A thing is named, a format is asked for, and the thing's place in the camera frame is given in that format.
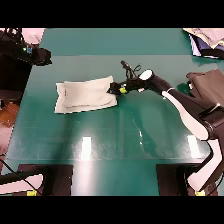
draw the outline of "stack of folded clothes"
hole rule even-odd
[[[107,93],[113,77],[86,82],[56,83],[58,100],[55,113],[99,110],[117,105],[116,96]]]
[[[224,59],[224,28],[183,28],[189,33],[193,55]]]

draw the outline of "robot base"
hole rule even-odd
[[[196,192],[190,186],[186,187],[184,169],[187,166],[198,164],[157,164],[157,179],[160,196],[196,196]],[[216,184],[210,184],[205,189],[205,196],[216,188]],[[218,196],[215,190],[210,196]]]
[[[20,164],[18,171],[26,172],[40,168],[46,176],[46,181],[38,189],[42,196],[70,196],[73,165],[40,165],[40,164]],[[27,192],[13,193],[13,196],[27,196]]]

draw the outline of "table surface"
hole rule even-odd
[[[193,57],[181,29],[45,29],[41,47],[52,52],[53,64],[32,69],[6,158],[15,170],[21,163],[74,164],[72,195],[159,195],[156,164],[208,155],[205,142],[192,149],[177,110],[150,91],[122,96],[112,108],[54,114],[57,82],[110,75],[123,81],[121,60],[152,69],[185,93],[188,72],[224,68]]]

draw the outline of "brown cloth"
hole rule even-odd
[[[187,78],[191,82],[190,93],[194,97],[224,106],[224,74],[221,69],[205,73],[190,72]]]

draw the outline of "yellow tag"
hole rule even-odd
[[[203,190],[203,191],[195,191],[195,195],[196,196],[205,196],[205,191]]]
[[[120,90],[121,93],[126,93],[127,92],[127,90],[124,87],[120,88],[119,90]]]
[[[27,196],[37,196],[37,191],[27,191]]]

